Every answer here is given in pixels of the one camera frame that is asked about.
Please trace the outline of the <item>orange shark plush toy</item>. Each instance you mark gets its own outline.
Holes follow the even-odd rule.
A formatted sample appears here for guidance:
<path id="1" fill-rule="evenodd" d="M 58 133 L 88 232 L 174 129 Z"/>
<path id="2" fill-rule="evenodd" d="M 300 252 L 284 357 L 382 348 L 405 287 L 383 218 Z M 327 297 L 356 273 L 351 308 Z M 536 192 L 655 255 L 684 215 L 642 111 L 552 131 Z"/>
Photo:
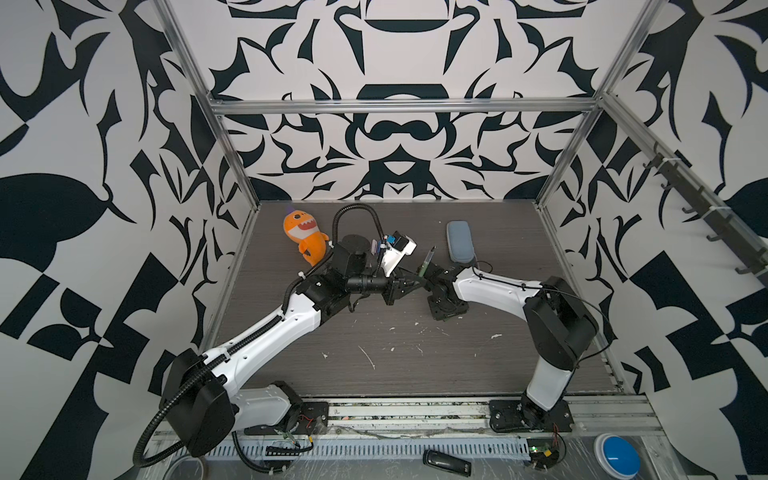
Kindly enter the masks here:
<path id="1" fill-rule="evenodd" d="M 283 219 L 283 231 L 312 267 L 325 257 L 330 238 L 319 229 L 313 215 L 303 210 L 290 212 Z"/>

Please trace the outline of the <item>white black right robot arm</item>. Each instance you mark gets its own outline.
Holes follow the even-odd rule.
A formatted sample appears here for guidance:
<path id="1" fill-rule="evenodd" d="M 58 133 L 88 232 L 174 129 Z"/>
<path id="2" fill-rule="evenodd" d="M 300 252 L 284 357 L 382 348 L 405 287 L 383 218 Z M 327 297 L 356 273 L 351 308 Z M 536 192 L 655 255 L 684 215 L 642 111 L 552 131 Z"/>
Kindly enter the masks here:
<path id="1" fill-rule="evenodd" d="M 428 266 L 425 288 L 436 320 L 458 317 L 471 303 L 523 319 L 539 355 L 532 378 L 517 401 L 489 403 L 496 433 L 553 432 L 570 429 L 570 407 L 563 399 L 570 381 L 597 336 L 599 325 L 567 281 L 516 280 L 474 266 Z"/>

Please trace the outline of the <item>thin dark green pen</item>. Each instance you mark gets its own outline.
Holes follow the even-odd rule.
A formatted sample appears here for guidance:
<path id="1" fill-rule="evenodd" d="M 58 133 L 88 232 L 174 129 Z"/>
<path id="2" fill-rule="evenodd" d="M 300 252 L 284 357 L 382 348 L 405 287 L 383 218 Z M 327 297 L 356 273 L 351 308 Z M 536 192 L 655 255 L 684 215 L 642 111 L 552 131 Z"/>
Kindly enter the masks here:
<path id="1" fill-rule="evenodd" d="M 422 264 L 421 264 L 421 266 L 419 268 L 419 271 L 418 271 L 418 275 L 420 277 L 424 277 L 425 276 L 425 274 L 426 274 L 426 272 L 427 272 L 427 270 L 429 268 L 429 265 L 431 264 L 432 259 L 434 257 L 435 250 L 436 250 L 436 247 L 432 246 L 429 249 L 429 251 L 427 252 L 427 254 L 426 254 L 426 256 L 425 256 L 425 258 L 424 258 L 424 260 L 423 260 L 423 262 L 422 262 Z"/>

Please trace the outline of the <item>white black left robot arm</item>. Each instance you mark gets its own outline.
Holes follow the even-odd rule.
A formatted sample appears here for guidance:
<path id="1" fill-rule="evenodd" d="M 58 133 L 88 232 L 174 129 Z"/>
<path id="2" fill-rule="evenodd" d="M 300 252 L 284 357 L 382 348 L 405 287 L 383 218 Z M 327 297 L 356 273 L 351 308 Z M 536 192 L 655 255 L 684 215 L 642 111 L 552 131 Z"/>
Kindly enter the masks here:
<path id="1" fill-rule="evenodd" d="M 135 467 L 155 465 L 181 449 L 202 456 L 251 427 L 291 430 L 301 397 L 283 382 L 246 395 L 245 383 L 294 341 L 351 307 L 352 295 L 379 294 L 391 305 L 424 284 L 399 265 L 414 252 L 415 241 L 400 232 L 385 234 L 369 204 L 338 210 L 323 245 L 324 255 L 289 284 L 273 312 L 217 347 L 202 354 L 187 350 L 173 361 L 158 412 L 134 449 Z"/>

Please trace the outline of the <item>black remote device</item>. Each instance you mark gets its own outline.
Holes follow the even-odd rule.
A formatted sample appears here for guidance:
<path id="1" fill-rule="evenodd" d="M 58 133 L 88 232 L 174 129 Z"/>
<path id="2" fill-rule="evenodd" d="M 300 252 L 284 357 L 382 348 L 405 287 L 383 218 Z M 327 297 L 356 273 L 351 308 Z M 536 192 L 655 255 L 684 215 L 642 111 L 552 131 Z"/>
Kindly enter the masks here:
<path id="1" fill-rule="evenodd" d="M 470 477 L 472 474 L 472 464 L 469 461 L 432 449 L 428 449 L 423 453 L 422 462 L 424 465 L 442 472 L 460 475 L 465 478 Z"/>

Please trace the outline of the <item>light blue pencil case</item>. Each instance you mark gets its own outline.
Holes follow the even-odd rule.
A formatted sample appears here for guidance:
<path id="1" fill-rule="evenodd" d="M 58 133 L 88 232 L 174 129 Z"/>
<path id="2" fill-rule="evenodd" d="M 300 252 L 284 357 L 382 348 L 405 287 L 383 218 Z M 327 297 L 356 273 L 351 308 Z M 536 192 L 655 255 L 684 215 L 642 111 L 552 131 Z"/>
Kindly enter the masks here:
<path id="1" fill-rule="evenodd" d="M 473 264 L 476 260 L 471 229 L 466 221 L 450 221 L 446 225 L 449 257 L 458 264 Z"/>

